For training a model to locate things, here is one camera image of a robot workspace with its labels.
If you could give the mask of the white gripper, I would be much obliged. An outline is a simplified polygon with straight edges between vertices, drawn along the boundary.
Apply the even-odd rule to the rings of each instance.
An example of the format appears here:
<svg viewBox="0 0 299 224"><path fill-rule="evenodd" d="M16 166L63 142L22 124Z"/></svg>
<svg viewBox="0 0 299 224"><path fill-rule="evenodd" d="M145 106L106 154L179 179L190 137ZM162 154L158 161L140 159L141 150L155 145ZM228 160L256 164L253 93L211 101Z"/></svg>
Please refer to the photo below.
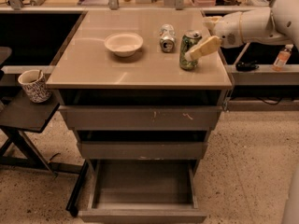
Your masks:
<svg viewBox="0 0 299 224"><path fill-rule="evenodd" d="M220 46L226 49L237 48L243 45L240 32L241 12L225 16L208 16L203 18L203 25L209 30L214 29L213 36L191 47L184 55L188 61L195 61L203 56L216 52Z"/></svg>

